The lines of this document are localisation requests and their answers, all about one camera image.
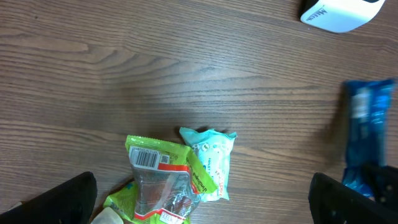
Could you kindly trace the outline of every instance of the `blue wrapper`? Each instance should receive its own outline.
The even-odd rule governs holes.
[[[365,163],[386,165],[384,130],[394,81],[354,80],[345,85],[350,97],[350,117],[343,184],[365,197],[372,197],[372,190],[362,178],[361,166]]]

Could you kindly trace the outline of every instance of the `white label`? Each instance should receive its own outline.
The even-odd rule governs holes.
[[[130,163],[137,168],[157,170],[160,152],[141,147],[130,147]]]
[[[183,222],[183,220],[169,215],[167,212],[162,212],[159,220],[167,224],[181,224]]]
[[[367,89],[362,88],[358,91],[358,94],[353,96],[352,105],[352,118],[366,118],[368,117],[369,108],[369,92]]]

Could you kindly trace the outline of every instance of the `blue snack package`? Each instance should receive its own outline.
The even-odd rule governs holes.
[[[185,144],[193,148],[203,167],[218,186],[212,194],[203,194],[201,201],[216,201],[220,198],[229,200],[229,162],[236,133],[224,134],[214,129],[198,133],[189,128],[180,128],[180,134]]]
[[[361,166],[365,163],[386,165],[384,130],[394,81],[352,80],[345,85],[350,106],[347,168],[344,171],[343,184],[365,197],[373,197],[372,190],[362,178]]]

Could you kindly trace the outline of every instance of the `wood grain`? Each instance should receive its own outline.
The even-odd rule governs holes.
[[[0,0],[0,212],[89,170],[132,177],[127,134],[236,131],[231,201],[193,223],[311,223],[314,172],[343,173],[347,79],[396,77],[398,6],[331,34],[297,1]],[[398,165],[396,94],[388,162]]]

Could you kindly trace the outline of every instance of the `black object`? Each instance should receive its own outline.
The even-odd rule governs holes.
[[[48,192],[0,215],[0,223],[87,224],[94,209],[97,184],[84,172]]]
[[[308,200],[314,224],[398,223],[398,169],[362,166],[375,201],[322,173],[314,174]]]

